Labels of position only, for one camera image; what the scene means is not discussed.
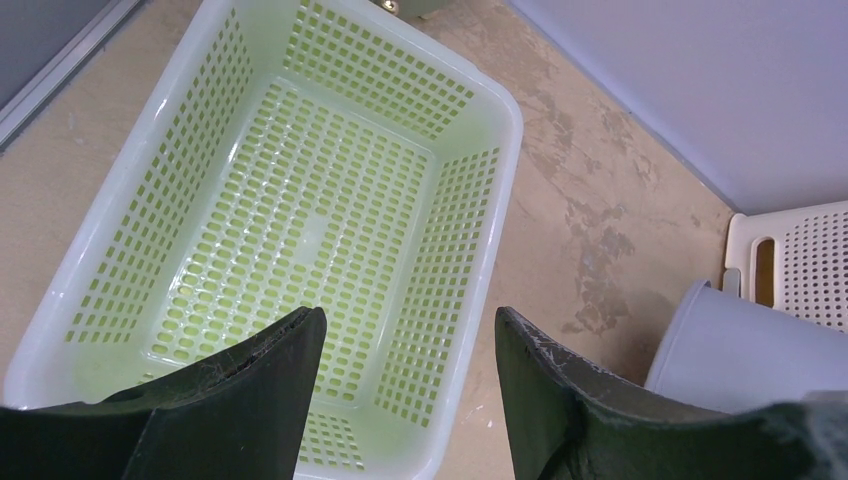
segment beige floor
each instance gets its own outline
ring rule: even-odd
[[[197,0],[154,0],[0,158],[0,371]],[[512,478],[492,319],[512,305],[641,382],[686,288],[716,279],[730,211],[499,0],[419,28],[521,104],[526,134],[444,479]]]

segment white plastic basket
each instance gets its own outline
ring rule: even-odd
[[[848,330],[848,202],[787,210],[730,222],[726,268],[741,272],[741,296],[756,296],[756,252],[774,241],[773,308]]]
[[[298,475],[432,476],[521,135],[508,92],[365,0],[207,0],[18,348],[6,403],[98,401],[321,306]]]

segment crate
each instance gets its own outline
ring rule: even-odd
[[[207,0],[19,346],[8,404],[94,402],[328,315],[298,475],[432,476],[522,135],[366,0]]]
[[[730,222],[725,267],[738,269],[740,295],[758,301],[757,271],[766,306],[844,332],[848,330],[848,202],[748,217]],[[767,258],[758,259],[761,246]]]

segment white wall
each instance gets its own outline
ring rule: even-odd
[[[848,200],[848,5],[511,0],[731,207]]]

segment plastic bin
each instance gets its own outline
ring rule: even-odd
[[[506,90],[366,0],[207,0],[32,320],[5,401],[98,401],[321,306],[298,475],[431,476],[521,135]]]
[[[683,298],[645,388],[740,413],[848,390],[848,336],[697,282]]]
[[[725,267],[741,273],[741,295],[756,300],[757,248],[774,242],[771,288],[776,310],[848,330],[848,202],[730,221]]]

